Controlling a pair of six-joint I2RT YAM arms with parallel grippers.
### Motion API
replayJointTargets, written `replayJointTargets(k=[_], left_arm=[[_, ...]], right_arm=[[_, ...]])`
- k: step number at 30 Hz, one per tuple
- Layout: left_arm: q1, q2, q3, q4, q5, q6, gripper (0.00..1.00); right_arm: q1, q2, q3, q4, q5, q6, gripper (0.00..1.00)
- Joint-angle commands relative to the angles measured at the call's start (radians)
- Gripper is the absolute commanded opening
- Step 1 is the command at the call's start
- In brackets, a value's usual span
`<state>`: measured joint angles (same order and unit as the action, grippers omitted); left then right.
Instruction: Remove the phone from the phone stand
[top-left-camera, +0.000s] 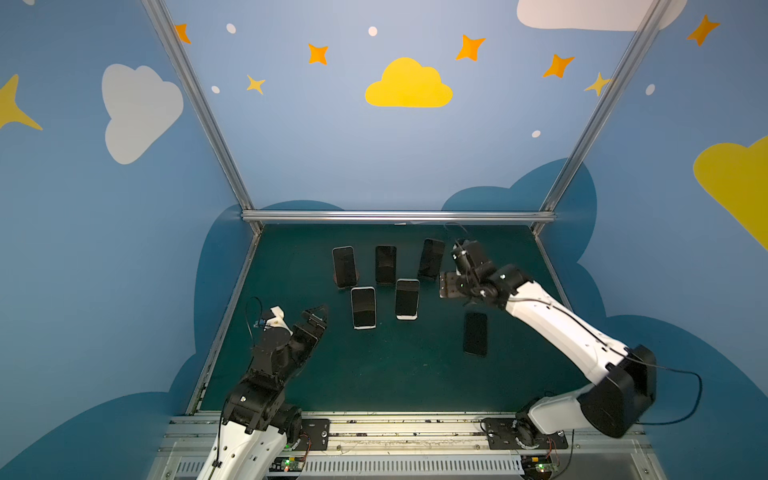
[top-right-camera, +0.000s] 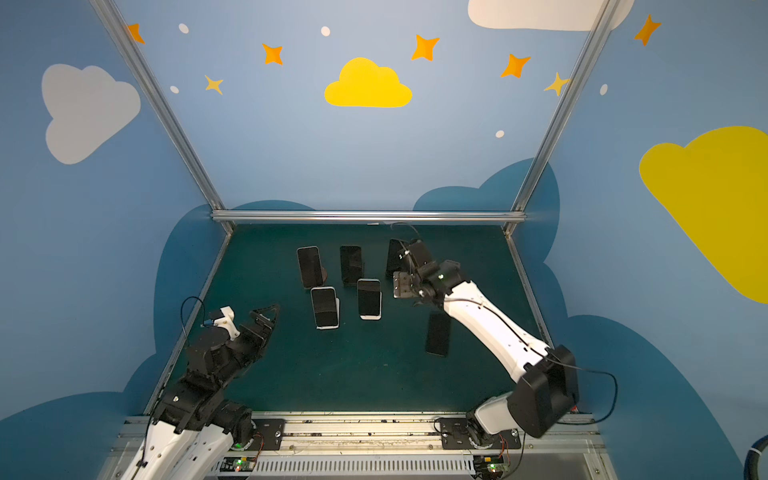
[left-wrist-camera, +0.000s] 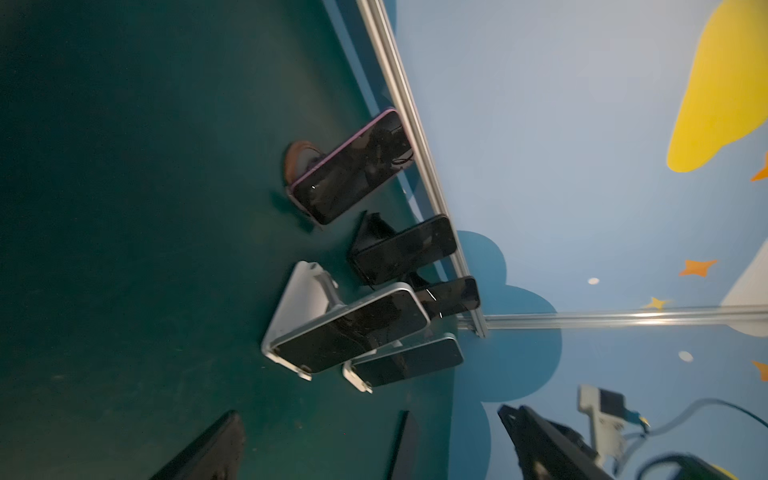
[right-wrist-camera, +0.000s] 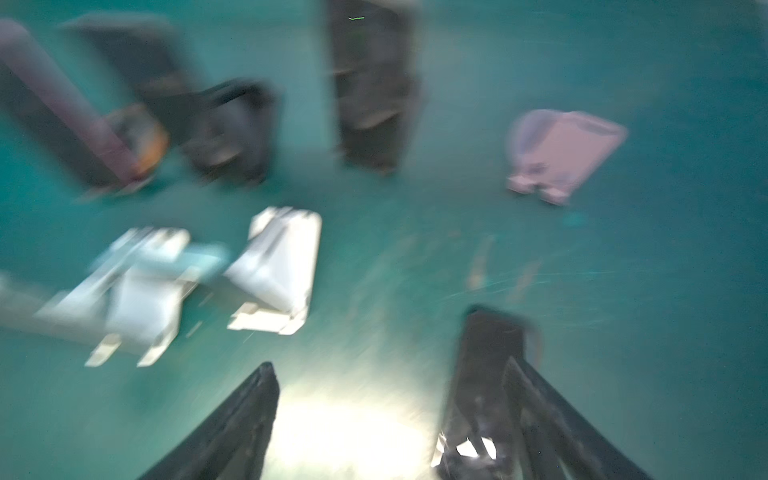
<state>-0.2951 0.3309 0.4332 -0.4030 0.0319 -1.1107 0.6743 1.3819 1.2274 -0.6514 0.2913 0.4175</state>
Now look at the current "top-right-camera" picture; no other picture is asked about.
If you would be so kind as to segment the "lilac small phone stand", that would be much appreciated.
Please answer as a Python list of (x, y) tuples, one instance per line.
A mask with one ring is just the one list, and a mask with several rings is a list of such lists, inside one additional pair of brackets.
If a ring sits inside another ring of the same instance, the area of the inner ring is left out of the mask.
[(393, 297), (396, 299), (418, 298), (419, 294), (414, 290), (413, 275), (404, 271), (395, 271), (392, 276)]

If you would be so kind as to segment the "silver phone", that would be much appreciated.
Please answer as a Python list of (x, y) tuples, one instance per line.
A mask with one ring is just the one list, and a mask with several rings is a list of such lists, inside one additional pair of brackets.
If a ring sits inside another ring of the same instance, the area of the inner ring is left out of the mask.
[(332, 330), (340, 326), (340, 302), (331, 286), (315, 287), (310, 291), (315, 325), (318, 330)]
[(377, 279), (357, 281), (358, 315), (365, 321), (378, 321), (382, 316), (381, 282)]

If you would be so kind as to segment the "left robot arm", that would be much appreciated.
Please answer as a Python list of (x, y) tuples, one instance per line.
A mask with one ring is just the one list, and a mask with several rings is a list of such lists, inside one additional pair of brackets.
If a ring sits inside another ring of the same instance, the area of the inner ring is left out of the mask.
[(264, 449), (252, 409), (225, 393), (264, 356), (279, 316), (277, 304), (251, 311), (240, 324), (229, 306), (210, 314), (186, 348), (184, 375), (156, 401), (125, 479), (202, 479), (230, 450)]

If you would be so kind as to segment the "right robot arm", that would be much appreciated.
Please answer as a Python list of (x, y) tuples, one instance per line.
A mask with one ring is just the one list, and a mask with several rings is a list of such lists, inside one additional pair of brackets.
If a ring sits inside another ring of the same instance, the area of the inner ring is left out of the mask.
[(579, 401), (576, 362), (562, 345), (551, 347), (529, 334), (496, 307), (460, 264), (435, 261), (421, 240), (395, 242), (389, 260), (394, 296), (431, 304), (462, 324), (497, 358), (515, 383), (504, 395), (492, 397), (467, 414), (475, 445), (486, 445), (503, 431), (519, 428), (542, 437)]

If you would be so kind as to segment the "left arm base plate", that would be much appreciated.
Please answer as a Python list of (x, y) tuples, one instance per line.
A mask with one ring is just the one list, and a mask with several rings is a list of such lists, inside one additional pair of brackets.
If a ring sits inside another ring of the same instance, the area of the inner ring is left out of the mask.
[(255, 418), (245, 443), (235, 443), (231, 451), (278, 451), (283, 441), (286, 421), (281, 418)]

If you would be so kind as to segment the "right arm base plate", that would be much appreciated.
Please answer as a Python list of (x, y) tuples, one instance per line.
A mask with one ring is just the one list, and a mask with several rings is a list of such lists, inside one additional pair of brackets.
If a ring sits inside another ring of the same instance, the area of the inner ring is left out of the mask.
[(438, 417), (433, 422), (443, 450), (520, 450), (522, 437), (517, 429), (486, 434), (467, 418)]

